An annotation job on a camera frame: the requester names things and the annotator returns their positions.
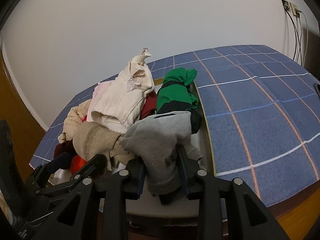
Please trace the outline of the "black smartphone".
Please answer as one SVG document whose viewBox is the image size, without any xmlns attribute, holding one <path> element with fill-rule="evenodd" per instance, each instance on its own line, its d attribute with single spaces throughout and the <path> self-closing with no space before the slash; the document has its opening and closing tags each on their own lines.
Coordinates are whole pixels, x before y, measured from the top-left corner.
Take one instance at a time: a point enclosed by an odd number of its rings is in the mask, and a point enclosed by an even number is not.
<svg viewBox="0 0 320 240">
<path fill-rule="evenodd" d="M 318 97 L 320 98 L 320 84 L 319 83 L 314 83 L 313 86 L 315 88 L 315 91 L 316 91 Z"/>
</svg>

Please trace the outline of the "maroon underwear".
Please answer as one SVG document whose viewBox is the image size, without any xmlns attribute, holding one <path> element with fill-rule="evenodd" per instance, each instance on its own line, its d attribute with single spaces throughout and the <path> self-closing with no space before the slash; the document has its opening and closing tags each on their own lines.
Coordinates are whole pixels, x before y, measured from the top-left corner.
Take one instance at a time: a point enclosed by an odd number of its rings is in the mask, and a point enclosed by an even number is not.
<svg viewBox="0 0 320 240">
<path fill-rule="evenodd" d="M 69 140 L 55 147 L 53 159 L 57 159 L 58 168 L 68 170 L 71 167 L 72 159 L 76 155 L 73 141 Z"/>
</svg>

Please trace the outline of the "wooden door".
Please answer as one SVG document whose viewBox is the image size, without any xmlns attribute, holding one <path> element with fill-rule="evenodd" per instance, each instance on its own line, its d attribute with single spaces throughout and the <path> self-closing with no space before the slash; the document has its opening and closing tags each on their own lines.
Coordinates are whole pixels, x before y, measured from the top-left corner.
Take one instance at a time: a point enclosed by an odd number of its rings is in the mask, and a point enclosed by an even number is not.
<svg viewBox="0 0 320 240">
<path fill-rule="evenodd" d="M 17 168 L 22 179 L 26 180 L 33 171 L 29 161 L 45 135 L 45 131 L 17 93 L 3 57 L 1 57 L 0 85 L 1 119 L 5 119 L 9 124 Z"/>
</svg>

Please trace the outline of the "pale pink underwear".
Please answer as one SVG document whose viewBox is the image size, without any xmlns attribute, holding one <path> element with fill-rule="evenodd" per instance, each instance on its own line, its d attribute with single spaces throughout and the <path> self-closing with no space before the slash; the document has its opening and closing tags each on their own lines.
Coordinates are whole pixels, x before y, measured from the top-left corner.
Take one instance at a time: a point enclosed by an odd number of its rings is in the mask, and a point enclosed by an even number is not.
<svg viewBox="0 0 320 240">
<path fill-rule="evenodd" d="M 107 91 L 108 87 L 112 85 L 113 81 L 104 81 L 99 82 L 98 85 L 95 87 L 93 96 L 92 96 L 92 104 L 96 104 L 100 97 Z"/>
</svg>

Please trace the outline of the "dark red striped-band underwear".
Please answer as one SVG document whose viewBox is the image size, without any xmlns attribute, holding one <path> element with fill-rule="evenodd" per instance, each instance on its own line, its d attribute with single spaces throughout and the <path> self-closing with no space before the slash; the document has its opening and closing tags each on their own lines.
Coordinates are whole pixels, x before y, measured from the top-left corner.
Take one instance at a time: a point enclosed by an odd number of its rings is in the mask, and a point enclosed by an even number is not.
<svg viewBox="0 0 320 240">
<path fill-rule="evenodd" d="M 140 120 L 156 113 L 156 101 L 157 93 L 155 91 L 152 91 L 146 96 L 144 106 L 140 111 Z"/>
</svg>

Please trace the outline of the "white blue grey underwear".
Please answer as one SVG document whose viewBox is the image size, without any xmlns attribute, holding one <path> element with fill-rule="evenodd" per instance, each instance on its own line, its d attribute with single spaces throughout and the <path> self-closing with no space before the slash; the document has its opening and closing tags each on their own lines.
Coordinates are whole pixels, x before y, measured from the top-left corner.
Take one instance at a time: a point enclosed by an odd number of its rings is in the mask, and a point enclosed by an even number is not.
<svg viewBox="0 0 320 240">
<path fill-rule="evenodd" d="M 200 161 L 203 155 L 191 144 L 190 112 L 175 111 L 149 116 L 134 123 L 120 141 L 124 150 L 141 157 L 147 168 L 151 194 L 163 195 L 180 187 L 176 167 L 177 144 L 187 156 Z"/>
</svg>

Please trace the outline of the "green black striped underwear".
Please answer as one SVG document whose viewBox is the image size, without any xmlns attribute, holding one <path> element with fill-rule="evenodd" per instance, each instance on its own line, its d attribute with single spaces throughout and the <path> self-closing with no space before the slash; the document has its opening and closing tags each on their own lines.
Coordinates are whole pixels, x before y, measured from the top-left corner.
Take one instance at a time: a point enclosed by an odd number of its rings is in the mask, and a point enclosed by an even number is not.
<svg viewBox="0 0 320 240">
<path fill-rule="evenodd" d="M 174 111 L 190 112 L 191 132 L 196 134 L 202 122 L 198 113 L 198 98 L 191 92 L 191 85 L 197 77 L 197 70 L 175 68 L 165 74 L 157 92 L 156 112 L 164 114 Z"/>
</svg>

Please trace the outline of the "blue plaid tablecloth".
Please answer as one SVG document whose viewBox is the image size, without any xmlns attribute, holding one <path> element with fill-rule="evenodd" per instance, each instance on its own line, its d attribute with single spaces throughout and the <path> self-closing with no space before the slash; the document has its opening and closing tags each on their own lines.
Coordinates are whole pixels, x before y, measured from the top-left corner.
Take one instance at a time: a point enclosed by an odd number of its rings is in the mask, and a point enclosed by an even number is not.
<svg viewBox="0 0 320 240">
<path fill-rule="evenodd" d="M 319 83 L 306 69 L 267 46 L 210 48 L 147 64 L 157 93 L 165 74 L 195 69 L 191 92 L 198 98 L 201 127 L 191 144 L 197 161 L 217 178 L 243 179 L 266 206 L 286 200 L 319 181 Z M 30 164 L 53 160 L 57 137 L 72 107 L 92 99 L 96 84 L 60 113 Z M 175 191 L 156 195 L 169 204 Z"/>
</svg>

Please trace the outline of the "cream white underwear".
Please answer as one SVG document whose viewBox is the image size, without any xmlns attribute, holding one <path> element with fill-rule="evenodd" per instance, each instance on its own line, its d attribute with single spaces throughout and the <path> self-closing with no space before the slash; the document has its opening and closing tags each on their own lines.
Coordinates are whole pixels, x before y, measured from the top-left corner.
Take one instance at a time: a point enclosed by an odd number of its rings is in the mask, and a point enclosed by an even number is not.
<svg viewBox="0 0 320 240">
<path fill-rule="evenodd" d="M 145 59 L 151 54 L 143 48 L 113 80 L 96 104 L 90 104 L 87 120 L 121 134 L 139 120 L 140 111 L 155 84 Z"/>
</svg>

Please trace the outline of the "wall power outlet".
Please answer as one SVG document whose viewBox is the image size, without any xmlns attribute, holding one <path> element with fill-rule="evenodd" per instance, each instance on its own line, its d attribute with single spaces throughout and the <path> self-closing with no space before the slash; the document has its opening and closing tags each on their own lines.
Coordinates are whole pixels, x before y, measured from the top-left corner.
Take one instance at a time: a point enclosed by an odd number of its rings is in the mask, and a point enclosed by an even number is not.
<svg viewBox="0 0 320 240">
<path fill-rule="evenodd" d="M 300 18 L 300 13 L 301 11 L 298 9 L 298 7 L 293 4 L 292 2 L 288 2 L 286 0 L 281 0 L 282 4 L 283 4 L 283 8 L 285 11 L 288 12 L 292 12 L 293 16 L 295 16 L 296 18 Z"/>
</svg>

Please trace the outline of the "tan socks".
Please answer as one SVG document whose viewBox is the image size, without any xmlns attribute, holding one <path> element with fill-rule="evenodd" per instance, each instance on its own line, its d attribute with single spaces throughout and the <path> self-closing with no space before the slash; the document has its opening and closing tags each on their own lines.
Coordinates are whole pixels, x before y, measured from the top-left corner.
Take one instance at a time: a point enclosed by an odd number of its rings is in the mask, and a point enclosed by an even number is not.
<svg viewBox="0 0 320 240">
<path fill-rule="evenodd" d="M 85 161 L 95 155 L 106 157 L 107 170 L 112 171 L 119 164 L 127 163 L 135 158 L 133 153 L 124 150 L 120 144 L 123 134 L 109 130 L 97 122 L 83 122 L 75 133 L 73 146 L 76 153 Z"/>
</svg>

